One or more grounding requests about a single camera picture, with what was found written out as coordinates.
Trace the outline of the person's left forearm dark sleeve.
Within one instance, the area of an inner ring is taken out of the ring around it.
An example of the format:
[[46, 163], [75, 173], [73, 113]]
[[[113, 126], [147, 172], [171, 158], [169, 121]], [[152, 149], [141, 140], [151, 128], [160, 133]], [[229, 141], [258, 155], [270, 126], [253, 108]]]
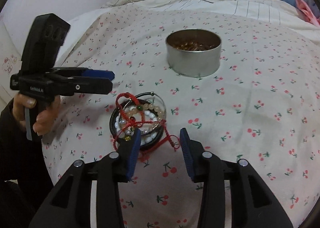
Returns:
[[1, 227], [28, 227], [53, 188], [41, 142], [27, 139], [24, 110], [35, 105], [17, 94], [1, 112]]

